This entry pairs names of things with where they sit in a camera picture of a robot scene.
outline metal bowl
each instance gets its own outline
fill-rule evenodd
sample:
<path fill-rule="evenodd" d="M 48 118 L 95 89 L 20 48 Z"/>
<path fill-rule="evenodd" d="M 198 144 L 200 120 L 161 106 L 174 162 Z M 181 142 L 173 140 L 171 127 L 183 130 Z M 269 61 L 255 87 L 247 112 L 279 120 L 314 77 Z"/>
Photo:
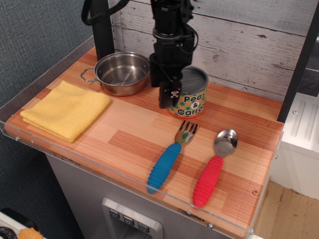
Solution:
<path fill-rule="evenodd" d="M 87 80 L 84 73 L 94 70 L 95 80 Z M 150 78 L 150 64 L 146 57 L 134 52 L 117 52 L 103 57 L 94 68 L 86 69 L 81 77 L 86 82 L 99 81 L 106 93 L 130 96 L 141 91 Z"/>

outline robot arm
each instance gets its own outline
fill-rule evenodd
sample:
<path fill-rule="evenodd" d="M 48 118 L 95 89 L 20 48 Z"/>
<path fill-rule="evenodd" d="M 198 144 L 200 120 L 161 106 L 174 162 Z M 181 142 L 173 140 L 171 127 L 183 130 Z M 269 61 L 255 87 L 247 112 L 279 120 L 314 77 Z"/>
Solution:
<path fill-rule="evenodd" d="M 87 19 L 92 0 L 85 0 L 82 21 L 93 25 L 125 7 L 129 0 L 120 0 L 114 7 Z M 159 107 L 175 107 L 181 93 L 182 69 L 192 62 L 196 31 L 187 23 L 193 18 L 190 0 L 151 0 L 157 39 L 150 55 L 151 85 L 159 87 Z"/>

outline black pole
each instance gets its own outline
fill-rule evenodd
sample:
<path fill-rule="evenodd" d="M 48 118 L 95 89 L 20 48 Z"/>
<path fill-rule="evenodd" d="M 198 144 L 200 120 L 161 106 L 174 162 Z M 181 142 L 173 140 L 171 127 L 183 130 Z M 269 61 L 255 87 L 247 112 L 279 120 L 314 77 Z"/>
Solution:
<path fill-rule="evenodd" d="M 290 81 L 283 105 L 281 107 L 278 121 L 285 122 L 289 113 L 289 110 L 291 108 L 291 105 L 293 104 L 298 86 L 300 84 L 300 81 L 303 77 L 305 68 L 307 66 L 308 60 L 310 58 L 311 52 L 314 48 L 316 39 L 318 37 L 319 33 L 319 4 L 317 5 L 317 8 L 314 13 L 313 20 L 310 24 L 308 34 L 305 39 L 304 46 L 301 50 L 295 72 L 293 74 L 293 77 Z"/>
<path fill-rule="evenodd" d="M 90 15 L 95 16 L 109 9 L 108 0 L 94 0 L 90 8 Z M 114 53 L 113 34 L 110 17 L 92 25 L 93 36 L 98 60 Z"/>

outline red spoon handle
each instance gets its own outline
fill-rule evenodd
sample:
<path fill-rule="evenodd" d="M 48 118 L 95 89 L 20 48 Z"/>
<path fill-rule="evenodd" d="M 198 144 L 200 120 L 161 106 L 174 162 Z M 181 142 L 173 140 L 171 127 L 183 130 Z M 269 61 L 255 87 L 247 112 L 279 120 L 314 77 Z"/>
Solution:
<path fill-rule="evenodd" d="M 212 195 L 221 168 L 223 167 L 223 158 L 214 156 L 205 167 L 194 189 L 193 204 L 199 208 L 203 207 Z"/>

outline can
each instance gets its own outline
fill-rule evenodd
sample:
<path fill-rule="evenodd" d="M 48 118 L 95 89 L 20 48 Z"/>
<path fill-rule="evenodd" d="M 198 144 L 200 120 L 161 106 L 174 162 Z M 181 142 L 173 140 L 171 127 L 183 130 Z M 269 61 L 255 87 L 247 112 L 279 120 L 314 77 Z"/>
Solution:
<path fill-rule="evenodd" d="M 175 108 L 168 112 L 178 118 L 190 119 L 203 113 L 206 102 L 208 75 L 194 66 L 182 70 L 182 92 Z"/>

